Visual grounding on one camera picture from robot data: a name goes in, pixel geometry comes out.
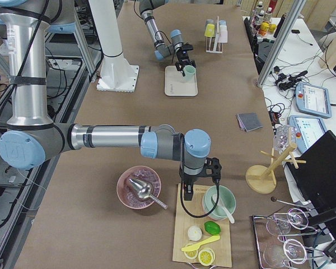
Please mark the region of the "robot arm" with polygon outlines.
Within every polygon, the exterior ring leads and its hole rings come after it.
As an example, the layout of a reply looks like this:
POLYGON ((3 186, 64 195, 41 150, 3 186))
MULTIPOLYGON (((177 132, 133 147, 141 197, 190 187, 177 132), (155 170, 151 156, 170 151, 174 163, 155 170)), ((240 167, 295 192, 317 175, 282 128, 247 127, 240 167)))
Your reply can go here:
MULTIPOLYGON (((152 11, 168 1, 140 1, 139 13, 147 25, 156 48, 156 57, 176 54, 175 64, 183 77, 195 67, 179 30, 171 32, 172 45, 165 46, 158 34, 152 11)), ((89 1, 103 53, 104 90, 134 91, 138 66, 123 56, 116 14, 112 1, 89 1)), ((54 123, 47 111, 45 31, 74 32, 74 1, 0 1, 0 20, 6 26, 12 86, 12 117, 0 137, 0 156, 10 166, 31 169, 69 150, 83 147, 139 147, 149 158, 179 161, 184 199, 193 198, 198 178, 211 177, 218 184, 219 172, 213 172, 209 135, 200 129, 185 135, 166 124, 154 126, 81 126, 54 123)))
POLYGON ((189 58, 188 51, 193 50, 193 46, 183 41, 181 31, 179 29, 173 30, 170 34, 171 44, 166 45, 162 36, 163 32, 157 27, 153 10, 161 7, 169 1, 164 0, 143 0, 139 2, 139 14, 141 19, 147 26, 148 32, 151 36, 155 47, 155 56, 160 61, 164 58, 176 55, 178 61, 175 67, 178 72, 181 72, 183 77, 188 76, 188 67, 196 67, 195 61, 189 58))

